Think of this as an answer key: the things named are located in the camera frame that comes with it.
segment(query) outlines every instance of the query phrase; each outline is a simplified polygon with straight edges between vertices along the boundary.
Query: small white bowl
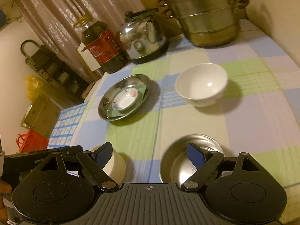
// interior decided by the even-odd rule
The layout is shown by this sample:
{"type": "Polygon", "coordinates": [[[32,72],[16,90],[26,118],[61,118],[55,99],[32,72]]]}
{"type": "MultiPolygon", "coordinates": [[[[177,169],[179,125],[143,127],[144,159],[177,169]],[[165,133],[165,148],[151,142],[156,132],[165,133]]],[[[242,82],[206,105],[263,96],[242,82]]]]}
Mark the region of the small white bowl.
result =
{"type": "Polygon", "coordinates": [[[175,81],[175,90],[188,104],[206,107],[223,97],[227,83],[224,68],[203,63],[182,72],[175,81]]]}
{"type": "Polygon", "coordinates": [[[112,108],[115,111],[123,111],[131,107],[137,100],[138,90],[136,88],[127,88],[118,93],[112,102],[112,108]]]}

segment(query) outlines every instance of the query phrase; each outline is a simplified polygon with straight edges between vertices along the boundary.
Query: stainless steel plate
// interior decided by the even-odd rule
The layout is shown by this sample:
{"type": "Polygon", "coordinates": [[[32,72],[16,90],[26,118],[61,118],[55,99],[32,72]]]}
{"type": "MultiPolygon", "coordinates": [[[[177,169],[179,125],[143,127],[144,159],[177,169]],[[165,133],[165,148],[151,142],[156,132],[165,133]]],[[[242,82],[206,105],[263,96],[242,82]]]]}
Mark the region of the stainless steel plate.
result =
{"type": "Polygon", "coordinates": [[[136,111],[143,104],[143,102],[146,100],[146,98],[149,95],[150,87],[151,87],[151,80],[146,75],[143,75],[143,74],[131,75],[131,76],[128,76],[128,77],[120,80],[119,82],[114,84],[112,87],[110,87],[108,89],[108,91],[103,95],[103,97],[99,103],[99,106],[98,106],[98,114],[99,114],[100,118],[102,118],[106,121],[110,121],[110,122],[125,118],[129,114],[136,111]],[[132,87],[132,86],[135,86],[138,84],[144,84],[146,86],[146,91],[144,93],[144,97],[141,101],[141,104],[134,107],[130,112],[128,112],[124,116],[109,117],[107,115],[107,109],[108,109],[111,101],[115,97],[115,95],[120,91],[120,89],[123,89],[126,87],[132,87]]]}
{"type": "Polygon", "coordinates": [[[174,141],[160,162],[160,179],[163,183],[177,183],[179,187],[197,169],[186,156],[188,143],[195,143],[204,150],[224,153],[220,145],[203,134],[189,134],[174,141]]]}

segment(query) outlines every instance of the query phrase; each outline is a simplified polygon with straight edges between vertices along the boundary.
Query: checkered tablecloth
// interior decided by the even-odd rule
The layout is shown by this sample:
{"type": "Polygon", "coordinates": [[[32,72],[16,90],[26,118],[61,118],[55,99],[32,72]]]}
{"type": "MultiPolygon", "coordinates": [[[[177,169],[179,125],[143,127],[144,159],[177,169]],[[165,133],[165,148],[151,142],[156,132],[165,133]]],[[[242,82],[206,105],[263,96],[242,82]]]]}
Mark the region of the checkered tablecloth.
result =
{"type": "Polygon", "coordinates": [[[49,138],[47,149],[69,146],[88,102],[64,109],[49,138]]]}
{"type": "Polygon", "coordinates": [[[244,19],[239,37],[230,44],[202,49],[183,36],[174,37],[161,58],[129,64],[107,76],[88,102],[69,145],[91,149],[109,141],[125,156],[126,182],[157,183],[160,160],[174,140],[192,133],[208,135],[228,156],[253,155],[285,188],[288,204],[281,221],[287,222],[300,217],[299,122],[300,69],[244,19]],[[180,98],[174,83],[179,73],[200,63],[221,65],[229,83],[217,104],[196,108],[180,98]],[[97,107],[103,94],[132,74],[145,74],[156,82],[145,105],[124,120],[100,119],[97,107]]]}

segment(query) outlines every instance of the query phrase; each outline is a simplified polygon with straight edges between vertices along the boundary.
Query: stainless steel kettle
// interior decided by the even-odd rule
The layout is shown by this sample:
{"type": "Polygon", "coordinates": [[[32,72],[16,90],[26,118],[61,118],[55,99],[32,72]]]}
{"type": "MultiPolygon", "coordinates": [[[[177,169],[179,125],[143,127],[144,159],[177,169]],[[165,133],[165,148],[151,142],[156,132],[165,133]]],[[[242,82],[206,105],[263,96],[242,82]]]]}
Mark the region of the stainless steel kettle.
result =
{"type": "Polygon", "coordinates": [[[117,32],[117,38],[134,64],[151,61],[168,49],[168,40],[152,16],[156,12],[157,8],[126,12],[125,23],[117,32]]]}

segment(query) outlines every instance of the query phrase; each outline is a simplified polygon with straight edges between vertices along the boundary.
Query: curtain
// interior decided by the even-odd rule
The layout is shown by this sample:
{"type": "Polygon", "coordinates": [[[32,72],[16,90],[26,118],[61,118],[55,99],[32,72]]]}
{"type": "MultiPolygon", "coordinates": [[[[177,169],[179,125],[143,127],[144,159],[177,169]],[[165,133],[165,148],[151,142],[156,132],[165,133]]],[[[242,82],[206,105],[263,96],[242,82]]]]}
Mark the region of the curtain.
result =
{"type": "Polygon", "coordinates": [[[85,13],[105,22],[116,32],[126,11],[144,9],[140,0],[15,0],[18,9],[33,31],[60,59],[91,83],[96,76],[77,52],[81,28],[73,24],[85,13]]]}

